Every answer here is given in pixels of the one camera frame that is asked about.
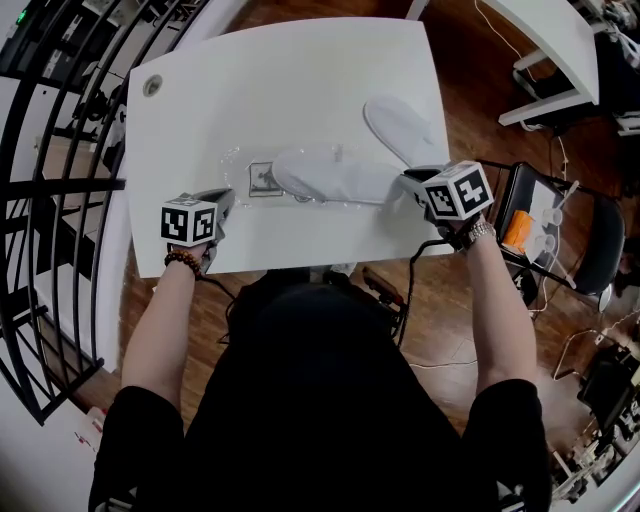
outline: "black metal railing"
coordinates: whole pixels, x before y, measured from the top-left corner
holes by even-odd
[[[183,8],[181,5],[182,0],[174,0],[160,18],[154,19],[154,28],[151,34],[138,51],[129,72],[124,77],[122,85],[111,102],[108,113],[102,120],[95,146],[92,149],[93,156],[88,167],[87,176],[85,178],[71,178],[71,171],[80,141],[86,135],[84,134],[84,127],[90,118],[90,100],[100,94],[100,88],[109,73],[109,68],[122,50],[127,38],[143,18],[148,19],[153,0],[146,0],[140,5],[129,24],[116,33],[116,40],[103,57],[101,67],[97,68],[95,79],[90,86],[86,86],[88,93],[85,88],[84,92],[87,94],[83,94],[79,99],[79,102],[84,102],[84,104],[79,109],[79,115],[74,116],[76,124],[73,129],[73,135],[70,137],[61,177],[59,179],[45,179],[43,169],[47,159],[47,151],[55,134],[58,115],[71,88],[73,77],[77,76],[83,63],[83,55],[88,51],[93,38],[101,26],[109,23],[109,17],[117,8],[119,2],[120,0],[114,0],[105,8],[72,58],[67,78],[58,90],[51,114],[46,125],[43,126],[32,179],[30,181],[12,182],[11,174],[18,139],[31,98],[36,86],[43,83],[43,71],[67,27],[76,16],[78,6],[82,4],[82,0],[54,0],[50,2],[50,8],[57,9],[57,11],[42,34],[39,44],[33,51],[21,77],[7,116],[2,139],[0,140],[0,207],[5,212],[5,215],[0,216],[0,233],[2,233],[2,236],[0,236],[0,275],[6,276],[5,279],[0,279],[0,337],[6,343],[8,353],[8,361],[3,361],[0,358],[0,373],[2,373],[15,394],[40,424],[44,424],[47,417],[62,402],[70,398],[78,387],[103,364],[102,359],[98,357],[96,349],[97,277],[105,221],[111,204],[112,193],[113,191],[123,190],[125,187],[125,181],[118,179],[118,172],[125,151],[124,141],[117,147],[115,157],[110,166],[110,177],[96,178],[96,173],[101,163],[109,129],[116,118],[118,109],[121,105],[126,104],[129,73],[131,69],[142,63],[160,32],[174,17],[174,14],[181,9],[181,12],[186,13],[187,17],[182,21],[182,26],[178,29],[167,48],[168,52],[172,51],[193,20],[205,7],[207,0],[201,0],[196,9],[191,12]],[[92,193],[95,192],[105,192],[105,194],[102,200],[102,212],[93,246],[93,254],[91,255],[90,273],[89,276],[85,276],[91,280],[90,351],[85,353],[80,343],[79,288],[81,259],[87,257],[86,243],[83,240],[85,238],[84,229],[88,209],[95,206],[95,204],[90,203]],[[61,222],[66,214],[64,211],[65,198],[70,194],[78,193],[82,194],[82,203],[76,212],[79,213],[79,217],[75,234],[73,234],[73,252],[70,257],[61,258],[61,252],[63,252],[61,246],[69,240],[69,236],[63,236],[63,232],[65,230],[68,231],[69,228],[65,226],[65,222]],[[12,201],[11,211],[7,215],[8,207]],[[44,232],[47,230],[50,233],[45,236]],[[50,255],[49,268],[51,272],[51,308],[39,304],[36,292],[36,260],[38,259],[38,255],[35,254],[34,250],[36,232],[40,235],[41,246],[43,242],[48,244],[50,241],[48,254]],[[22,233],[19,244],[15,243],[18,233]],[[6,235],[8,234],[11,235],[11,239],[7,246]],[[43,252],[47,254],[47,251],[42,251],[42,247],[40,247],[38,253],[42,254]],[[13,286],[10,288],[9,262],[12,261],[14,254],[16,261],[16,264],[13,265],[15,277],[13,277]],[[20,288],[20,275],[25,259],[27,283]],[[58,267],[63,259],[72,263],[73,266],[71,287],[73,329],[71,333],[63,332],[60,320]],[[25,335],[25,332],[21,330],[24,327],[30,327],[33,330],[31,340],[29,339],[31,336]],[[39,370],[42,371],[42,379],[38,379],[34,375],[34,371],[25,365],[25,360],[23,359],[23,354],[25,353],[31,354],[34,360],[37,361]],[[34,387],[41,394],[40,397],[36,395]]]

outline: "bracelet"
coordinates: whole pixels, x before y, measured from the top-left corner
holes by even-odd
[[[169,265],[172,261],[179,261],[187,265],[191,270],[193,270],[193,275],[196,276],[196,279],[200,279],[200,263],[196,260],[196,257],[188,251],[183,251],[181,249],[174,249],[169,254],[167,254],[164,258],[165,267]]]

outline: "black cloth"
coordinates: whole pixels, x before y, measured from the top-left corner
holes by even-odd
[[[120,391],[90,511],[109,499],[133,510],[497,510],[498,480],[524,486],[527,510],[548,509],[533,384],[484,390],[460,437],[395,347],[377,303],[349,285],[304,279],[272,274],[241,292],[229,347],[186,436],[166,400]]]

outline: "watch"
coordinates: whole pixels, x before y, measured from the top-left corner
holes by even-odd
[[[460,242],[462,246],[469,250],[469,248],[473,245],[473,243],[480,238],[481,236],[490,235],[493,238],[496,237],[496,230],[493,228],[491,224],[489,224],[486,220],[481,219],[475,224],[473,224],[468,230],[464,233],[460,233]]]

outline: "white table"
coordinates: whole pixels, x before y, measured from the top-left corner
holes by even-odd
[[[151,75],[162,87],[144,97]],[[342,143],[404,169],[370,132],[362,108],[395,95],[431,122],[449,161],[444,112],[421,23],[380,18],[305,20],[235,32],[179,50],[132,73],[127,114],[127,195],[138,270],[162,273],[161,204],[226,186],[229,150]],[[439,238],[407,196],[394,210],[235,207],[210,272],[372,261],[412,255]],[[436,247],[428,254],[451,252]]]
[[[499,118],[503,126],[549,112],[600,101],[598,60],[593,28],[566,0],[483,0],[539,48],[518,60],[515,71],[550,58],[574,89],[511,110]],[[414,0],[407,18],[418,19],[428,0]]]

